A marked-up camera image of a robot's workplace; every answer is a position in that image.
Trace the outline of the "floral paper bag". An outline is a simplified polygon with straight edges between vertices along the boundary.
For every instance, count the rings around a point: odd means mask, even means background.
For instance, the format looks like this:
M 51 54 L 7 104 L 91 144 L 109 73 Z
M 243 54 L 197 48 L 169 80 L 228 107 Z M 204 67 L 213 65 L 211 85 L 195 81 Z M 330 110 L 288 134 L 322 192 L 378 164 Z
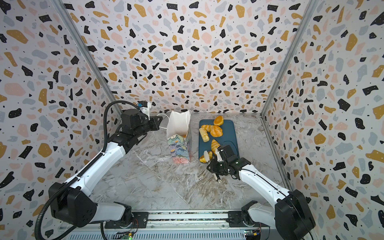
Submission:
M 175 164 L 188 164 L 191 161 L 191 115 L 191 110 L 182 113 L 172 111 L 169 116 L 157 114 L 157 117 L 162 116 L 168 119 L 167 126 L 160 128 L 167 130 L 167 143 Z

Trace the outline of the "cream tongs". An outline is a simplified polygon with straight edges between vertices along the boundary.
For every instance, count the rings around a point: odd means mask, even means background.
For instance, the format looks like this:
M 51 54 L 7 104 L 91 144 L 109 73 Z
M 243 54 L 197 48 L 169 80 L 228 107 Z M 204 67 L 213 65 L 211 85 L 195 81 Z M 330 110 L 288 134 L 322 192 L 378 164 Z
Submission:
M 204 151 L 203 156 L 200 158 L 200 162 L 207 164 L 212 159 L 212 157 L 213 157 L 212 152 Z M 218 183 L 220 183 L 220 184 L 222 183 L 222 180 L 220 179 L 220 177 L 217 174 L 214 174 L 214 177 Z

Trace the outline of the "small yellow bread roll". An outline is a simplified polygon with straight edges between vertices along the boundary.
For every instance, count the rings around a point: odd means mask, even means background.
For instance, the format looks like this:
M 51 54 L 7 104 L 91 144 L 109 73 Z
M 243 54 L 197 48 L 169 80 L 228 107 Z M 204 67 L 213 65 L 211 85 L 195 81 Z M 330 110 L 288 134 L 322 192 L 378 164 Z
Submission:
M 199 158 L 201 163 L 208 163 L 213 158 L 212 151 L 204 151 L 203 155 Z

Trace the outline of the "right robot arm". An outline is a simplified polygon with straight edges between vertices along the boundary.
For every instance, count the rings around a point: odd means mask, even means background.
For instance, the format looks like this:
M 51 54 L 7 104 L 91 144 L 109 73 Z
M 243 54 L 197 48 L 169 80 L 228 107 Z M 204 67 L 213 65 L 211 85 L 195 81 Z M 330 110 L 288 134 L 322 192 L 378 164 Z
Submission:
M 242 181 L 270 204 L 270 207 L 266 207 L 251 201 L 241 208 L 238 217 L 228 219 L 229 224 L 250 228 L 267 225 L 270 229 L 276 229 L 284 240 L 302 240 L 315 228 L 314 217 L 302 192 L 290 191 L 276 184 L 250 161 L 238 158 L 229 145 L 214 151 L 207 170 L 215 175 L 217 181 L 222 176 Z

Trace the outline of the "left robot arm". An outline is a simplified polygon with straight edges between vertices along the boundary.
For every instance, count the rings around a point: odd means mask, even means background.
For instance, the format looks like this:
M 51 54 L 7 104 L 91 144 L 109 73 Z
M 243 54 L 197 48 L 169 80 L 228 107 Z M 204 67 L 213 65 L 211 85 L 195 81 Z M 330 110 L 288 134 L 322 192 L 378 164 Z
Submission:
M 130 225 L 134 217 L 130 206 L 118 202 L 96 203 L 90 195 L 117 161 L 138 145 L 148 132 L 160 129 L 162 120 L 163 117 L 151 117 L 137 109 L 123 111 L 122 124 L 108 138 L 107 148 L 64 184 L 55 183 L 50 187 L 49 196 L 58 195 L 50 204 L 52 216 L 78 228 L 106 221 Z

